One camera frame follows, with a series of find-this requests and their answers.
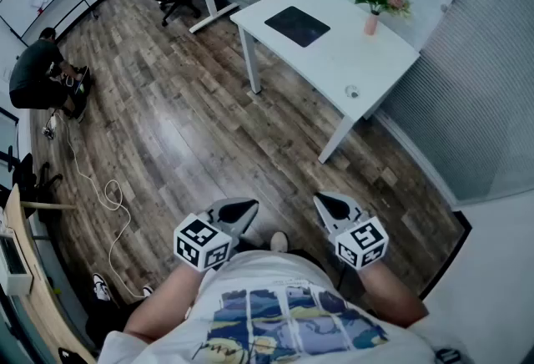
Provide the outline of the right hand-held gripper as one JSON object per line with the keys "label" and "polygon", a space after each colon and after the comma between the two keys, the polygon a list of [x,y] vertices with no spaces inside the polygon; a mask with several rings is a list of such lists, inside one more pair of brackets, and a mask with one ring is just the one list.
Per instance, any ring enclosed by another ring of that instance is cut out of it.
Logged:
{"label": "right hand-held gripper", "polygon": [[313,198],[324,227],[333,234],[349,222],[349,229],[334,237],[335,255],[355,270],[362,270],[384,257],[389,244],[385,228],[348,195],[317,192]]}

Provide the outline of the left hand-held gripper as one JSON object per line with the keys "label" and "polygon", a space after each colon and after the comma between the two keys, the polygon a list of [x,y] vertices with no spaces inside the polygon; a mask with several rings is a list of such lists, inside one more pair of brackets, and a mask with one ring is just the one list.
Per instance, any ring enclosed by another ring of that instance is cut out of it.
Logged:
{"label": "left hand-held gripper", "polygon": [[[259,202],[250,198],[218,200],[207,210],[213,223],[231,235],[242,235],[254,220]],[[224,264],[239,239],[189,214],[174,230],[174,255],[198,272]]]}

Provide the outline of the black mouse pad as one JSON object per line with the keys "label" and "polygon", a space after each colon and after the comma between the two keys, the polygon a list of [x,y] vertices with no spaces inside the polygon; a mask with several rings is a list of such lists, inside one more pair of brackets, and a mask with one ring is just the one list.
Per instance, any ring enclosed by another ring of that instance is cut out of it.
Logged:
{"label": "black mouse pad", "polygon": [[289,6],[264,21],[264,24],[286,36],[302,48],[307,48],[330,31],[330,26],[308,13]]}

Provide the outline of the person's right forearm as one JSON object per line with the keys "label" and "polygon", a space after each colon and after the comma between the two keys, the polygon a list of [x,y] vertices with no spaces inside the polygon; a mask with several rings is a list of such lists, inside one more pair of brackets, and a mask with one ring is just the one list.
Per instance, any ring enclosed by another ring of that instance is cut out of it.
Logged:
{"label": "person's right forearm", "polygon": [[358,276],[382,321],[408,328],[429,315],[418,295],[381,261],[359,270]]}

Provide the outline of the person's left forearm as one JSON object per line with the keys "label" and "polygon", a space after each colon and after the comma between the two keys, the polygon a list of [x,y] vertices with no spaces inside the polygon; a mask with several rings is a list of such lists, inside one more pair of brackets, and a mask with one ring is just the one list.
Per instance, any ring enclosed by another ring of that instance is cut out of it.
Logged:
{"label": "person's left forearm", "polygon": [[205,272],[181,263],[130,315],[123,333],[145,343],[168,335],[184,320],[194,302]]}

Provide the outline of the person's light shoe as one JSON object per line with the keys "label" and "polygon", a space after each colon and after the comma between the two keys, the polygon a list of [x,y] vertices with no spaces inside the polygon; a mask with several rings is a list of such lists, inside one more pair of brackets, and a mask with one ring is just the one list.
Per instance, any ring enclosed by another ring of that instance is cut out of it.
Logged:
{"label": "person's light shoe", "polygon": [[289,251],[289,240],[283,231],[277,231],[272,235],[270,239],[270,250],[279,253]]}

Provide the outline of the person's black trousers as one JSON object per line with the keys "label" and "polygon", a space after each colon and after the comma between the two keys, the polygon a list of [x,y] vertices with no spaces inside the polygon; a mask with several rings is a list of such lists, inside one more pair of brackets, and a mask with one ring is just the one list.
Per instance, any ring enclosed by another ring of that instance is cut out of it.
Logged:
{"label": "person's black trousers", "polygon": [[315,266],[317,266],[323,272],[325,272],[324,266],[322,266],[322,264],[316,258],[314,258],[314,256],[312,256],[310,253],[308,253],[307,251],[294,249],[294,250],[288,250],[287,253],[289,255],[294,255],[294,256],[298,256],[300,258],[303,258],[303,259],[307,260],[308,262],[310,262],[310,263],[314,264]]}

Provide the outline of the person's white printed shirt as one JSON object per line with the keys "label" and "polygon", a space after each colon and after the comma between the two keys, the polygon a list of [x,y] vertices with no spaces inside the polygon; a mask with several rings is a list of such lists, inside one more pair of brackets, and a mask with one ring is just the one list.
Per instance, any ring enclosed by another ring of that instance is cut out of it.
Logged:
{"label": "person's white printed shirt", "polygon": [[473,364],[429,321],[401,328],[342,299],[294,255],[247,252],[204,282],[154,343],[113,332],[98,364]]}

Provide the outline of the white desk with angled legs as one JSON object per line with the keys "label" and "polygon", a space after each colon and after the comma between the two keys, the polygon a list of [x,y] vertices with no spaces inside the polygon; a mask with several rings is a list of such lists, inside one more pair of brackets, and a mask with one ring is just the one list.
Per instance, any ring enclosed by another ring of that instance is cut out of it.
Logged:
{"label": "white desk with angled legs", "polygon": [[[264,24],[289,6],[330,26],[330,31],[307,48]],[[420,54],[386,26],[364,33],[367,13],[347,0],[261,0],[231,15],[237,25],[252,91],[261,92],[255,43],[285,61],[343,115],[322,150],[324,163],[354,124],[369,118]],[[360,90],[357,99],[345,94],[347,85]]]}

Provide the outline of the pink vase with flowers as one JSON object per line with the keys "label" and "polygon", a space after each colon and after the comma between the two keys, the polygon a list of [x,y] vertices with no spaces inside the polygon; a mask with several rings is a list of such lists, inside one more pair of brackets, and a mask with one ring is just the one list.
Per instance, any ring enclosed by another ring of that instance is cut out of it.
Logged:
{"label": "pink vase with flowers", "polygon": [[354,0],[356,5],[366,4],[369,6],[370,14],[364,26],[364,33],[372,36],[378,27],[378,18],[382,13],[389,13],[392,16],[411,15],[410,0]]}

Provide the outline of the black bag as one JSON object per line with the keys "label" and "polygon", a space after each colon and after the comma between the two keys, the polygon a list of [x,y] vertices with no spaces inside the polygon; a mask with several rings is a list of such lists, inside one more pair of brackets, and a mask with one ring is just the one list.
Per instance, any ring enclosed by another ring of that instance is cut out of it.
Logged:
{"label": "black bag", "polygon": [[63,85],[67,88],[68,95],[71,97],[76,106],[76,110],[74,111],[72,118],[80,122],[83,119],[85,109],[87,108],[88,96],[90,94],[93,80],[91,78],[91,73],[88,66],[75,68],[74,71],[81,75],[80,80],[70,78],[64,73],[62,75],[62,81]]}

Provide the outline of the white power strip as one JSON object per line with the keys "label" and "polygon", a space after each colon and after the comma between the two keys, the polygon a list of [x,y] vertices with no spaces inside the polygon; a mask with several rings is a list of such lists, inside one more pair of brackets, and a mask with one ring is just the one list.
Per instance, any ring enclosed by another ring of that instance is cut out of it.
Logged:
{"label": "white power strip", "polygon": [[55,113],[52,113],[47,123],[42,128],[42,134],[49,140],[53,140],[56,134],[57,117]]}

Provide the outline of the wooden desk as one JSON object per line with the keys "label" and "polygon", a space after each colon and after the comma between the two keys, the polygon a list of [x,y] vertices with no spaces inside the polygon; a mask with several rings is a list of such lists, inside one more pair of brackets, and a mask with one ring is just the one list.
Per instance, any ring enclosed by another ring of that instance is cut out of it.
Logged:
{"label": "wooden desk", "polygon": [[78,354],[86,364],[96,364],[91,352],[71,330],[59,309],[57,297],[34,249],[33,237],[17,185],[13,186],[8,197],[4,219],[8,233],[14,237],[25,268],[33,276],[29,292],[21,297],[22,307],[52,353],[54,361],[61,362],[59,350],[63,348]]}

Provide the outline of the white microwave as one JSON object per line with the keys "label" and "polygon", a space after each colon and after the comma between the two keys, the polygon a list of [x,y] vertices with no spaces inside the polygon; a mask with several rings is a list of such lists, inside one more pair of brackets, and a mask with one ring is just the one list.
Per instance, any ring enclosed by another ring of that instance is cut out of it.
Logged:
{"label": "white microwave", "polygon": [[33,274],[13,232],[0,233],[0,286],[7,296],[27,296]]}

